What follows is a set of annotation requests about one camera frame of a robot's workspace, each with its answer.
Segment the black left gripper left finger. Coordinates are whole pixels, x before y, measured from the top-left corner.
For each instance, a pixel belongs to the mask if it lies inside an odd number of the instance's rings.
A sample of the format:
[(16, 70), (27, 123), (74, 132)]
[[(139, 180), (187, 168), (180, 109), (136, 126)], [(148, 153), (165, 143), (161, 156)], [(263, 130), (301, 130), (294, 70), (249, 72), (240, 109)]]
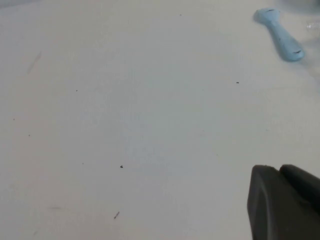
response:
[(247, 212), (254, 240), (318, 240), (320, 209), (314, 209), (274, 167), (251, 171)]

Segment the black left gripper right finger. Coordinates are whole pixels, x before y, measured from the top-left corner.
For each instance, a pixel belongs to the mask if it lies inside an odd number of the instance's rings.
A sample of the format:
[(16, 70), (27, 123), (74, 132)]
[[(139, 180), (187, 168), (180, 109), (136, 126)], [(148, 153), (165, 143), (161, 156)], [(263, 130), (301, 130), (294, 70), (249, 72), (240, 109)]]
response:
[(292, 164), (282, 165), (280, 173), (315, 210), (320, 209), (320, 179)]

